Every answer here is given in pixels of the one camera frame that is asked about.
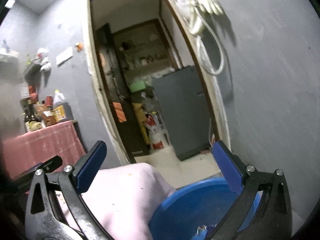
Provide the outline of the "large soy sauce jug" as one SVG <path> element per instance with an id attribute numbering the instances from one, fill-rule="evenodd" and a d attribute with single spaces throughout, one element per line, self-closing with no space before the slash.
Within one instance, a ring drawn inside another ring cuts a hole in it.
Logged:
<path id="1" fill-rule="evenodd" d="M 57 123 L 73 120 L 73 113 L 65 96 L 59 91 L 54 91 L 53 112 Z"/>

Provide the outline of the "red white bag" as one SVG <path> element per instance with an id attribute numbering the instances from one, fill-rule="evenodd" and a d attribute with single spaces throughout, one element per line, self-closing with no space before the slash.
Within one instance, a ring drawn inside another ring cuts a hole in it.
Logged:
<path id="1" fill-rule="evenodd" d="M 167 132 L 163 128 L 156 112 L 152 112 L 146 118 L 144 126 L 149 133 L 150 147 L 154 150 L 160 150 L 169 146 Z"/>

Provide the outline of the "red checked counter cloth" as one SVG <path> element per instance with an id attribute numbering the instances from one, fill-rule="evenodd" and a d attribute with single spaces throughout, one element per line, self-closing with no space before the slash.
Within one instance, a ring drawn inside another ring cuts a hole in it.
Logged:
<path id="1" fill-rule="evenodd" d="M 1 167 L 13 179 L 56 155 L 73 165 L 85 154 L 74 124 L 67 121 L 1 142 Z"/>

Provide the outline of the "blue snack wrapper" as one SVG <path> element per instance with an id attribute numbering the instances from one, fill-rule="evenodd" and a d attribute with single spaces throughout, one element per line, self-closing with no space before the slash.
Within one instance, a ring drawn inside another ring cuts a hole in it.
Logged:
<path id="1" fill-rule="evenodd" d="M 212 233 L 215 230 L 216 225 L 211 226 L 199 226 L 196 230 L 195 235 L 191 238 L 191 240 L 204 240 L 209 233 Z"/>

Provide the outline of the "green box on shelf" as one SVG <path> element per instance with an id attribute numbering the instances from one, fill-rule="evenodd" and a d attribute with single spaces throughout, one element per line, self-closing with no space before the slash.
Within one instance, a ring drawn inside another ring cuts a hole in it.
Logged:
<path id="1" fill-rule="evenodd" d="M 146 85 L 145 85 L 145 82 L 143 80 L 140 80 L 140 81 L 136 81 L 136 82 L 130 84 L 129 85 L 129 89 L 130 89 L 131 93 L 135 93 L 135 92 L 138 92 L 140 90 L 146 89 Z"/>

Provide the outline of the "wooden door frame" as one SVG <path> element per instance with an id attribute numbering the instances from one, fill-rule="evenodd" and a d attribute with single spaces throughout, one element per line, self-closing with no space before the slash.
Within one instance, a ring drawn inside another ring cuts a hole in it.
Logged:
<path id="1" fill-rule="evenodd" d="M 210 116 L 209 136 L 228 141 L 220 93 L 200 58 L 195 36 L 183 17 L 183 0 L 85 0 L 85 48 L 98 109 L 121 162 L 149 153 L 150 142 L 137 108 L 143 80 L 146 91 L 163 75 L 196 67 Z"/>

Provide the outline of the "white wall switch panel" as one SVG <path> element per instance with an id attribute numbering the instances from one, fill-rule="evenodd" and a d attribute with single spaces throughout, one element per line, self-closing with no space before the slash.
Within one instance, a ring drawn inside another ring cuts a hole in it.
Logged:
<path id="1" fill-rule="evenodd" d="M 61 64 L 68 61 L 72 57 L 73 57 L 73 48 L 69 46 L 63 52 L 57 55 L 57 57 L 55 58 L 56 65 L 60 66 Z"/>

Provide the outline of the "red cup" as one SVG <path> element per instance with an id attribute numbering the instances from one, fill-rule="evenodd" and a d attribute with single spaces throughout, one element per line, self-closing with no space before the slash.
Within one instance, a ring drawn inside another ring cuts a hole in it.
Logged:
<path id="1" fill-rule="evenodd" d="M 53 106 L 53 97 L 51 95 L 46 96 L 45 106 L 46 107 L 52 107 Z"/>

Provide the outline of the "orange wall hook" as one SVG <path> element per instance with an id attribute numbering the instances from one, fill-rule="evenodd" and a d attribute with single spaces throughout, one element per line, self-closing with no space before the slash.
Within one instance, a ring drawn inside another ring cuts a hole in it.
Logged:
<path id="1" fill-rule="evenodd" d="M 81 52 L 84 49 L 84 45 L 82 42 L 76 42 L 76 44 L 74 46 L 75 46 L 77 52 Z"/>

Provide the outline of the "white rubber gloves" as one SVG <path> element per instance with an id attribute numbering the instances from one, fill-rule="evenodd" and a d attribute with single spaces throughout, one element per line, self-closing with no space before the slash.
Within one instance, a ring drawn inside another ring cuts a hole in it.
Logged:
<path id="1" fill-rule="evenodd" d="M 223 15 L 224 10 L 217 0 L 189 0 L 189 33 L 199 36 L 206 24 L 206 15 Z"/>

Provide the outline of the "blue plastic basin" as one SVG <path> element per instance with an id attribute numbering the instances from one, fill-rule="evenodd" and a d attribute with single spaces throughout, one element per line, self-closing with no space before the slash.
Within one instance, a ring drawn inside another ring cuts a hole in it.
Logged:
<path id="1" fill-rule="evenodd" d="M 223 177 L 185 186 L 157 207 L 149 221 L 151 236 L 153 239 L 191 239 L 199 226 L 217 226 L 237 197 Z"/>

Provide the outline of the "pink table cloth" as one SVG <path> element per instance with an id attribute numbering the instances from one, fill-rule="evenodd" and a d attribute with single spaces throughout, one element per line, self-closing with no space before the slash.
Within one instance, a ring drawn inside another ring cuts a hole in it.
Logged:
<path id="1" fill-rule="evenodd" d="M 149 221 L 175 191 L 153 166 L 136 163 L 98 171 L 81 197 L 114 239 L 152 239 Z"/>

